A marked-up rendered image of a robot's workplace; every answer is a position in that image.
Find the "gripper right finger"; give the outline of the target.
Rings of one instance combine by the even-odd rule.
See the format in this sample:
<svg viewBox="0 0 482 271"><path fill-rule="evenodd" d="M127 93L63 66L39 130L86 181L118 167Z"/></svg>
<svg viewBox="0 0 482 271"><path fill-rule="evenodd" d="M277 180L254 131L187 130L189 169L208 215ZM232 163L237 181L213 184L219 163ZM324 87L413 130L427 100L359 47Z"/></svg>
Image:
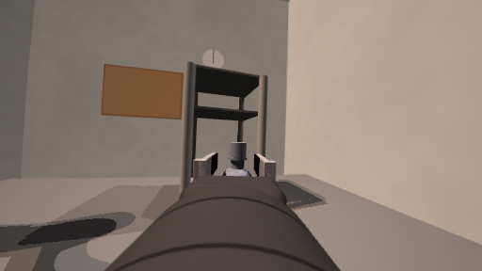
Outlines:
<svg viewBox="0 0 482 271"><path fill-rule="evenodd" d="M254 153L254 171L258 177L268 177L276 182L276 162L268 161L260 153Z"/></svg>

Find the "black bottle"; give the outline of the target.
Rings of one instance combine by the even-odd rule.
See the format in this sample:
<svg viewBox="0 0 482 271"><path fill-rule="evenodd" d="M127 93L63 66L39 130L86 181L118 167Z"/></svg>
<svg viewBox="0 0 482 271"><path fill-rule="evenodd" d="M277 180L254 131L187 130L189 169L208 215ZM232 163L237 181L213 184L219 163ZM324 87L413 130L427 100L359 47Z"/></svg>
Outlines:
<svg viewBox="0 0 482 271"><path fill-rule="evenodd" d="M225 170L222 176L251 176L244 168L244 161L247 160L247 143L230 142L231 167Z"/></svg>

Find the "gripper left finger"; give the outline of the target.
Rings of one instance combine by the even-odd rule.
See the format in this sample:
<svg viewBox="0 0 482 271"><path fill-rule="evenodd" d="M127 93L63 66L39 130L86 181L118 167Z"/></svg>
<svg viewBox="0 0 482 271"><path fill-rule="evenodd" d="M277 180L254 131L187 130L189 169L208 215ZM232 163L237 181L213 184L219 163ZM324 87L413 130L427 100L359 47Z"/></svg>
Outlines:
<svg viewBox="0 0 482 271"><path fill-rule="evenodd" d="M217 170L218 152L212 152L202 159L193 162L193 180L201 175L213 175Z"/></svg>

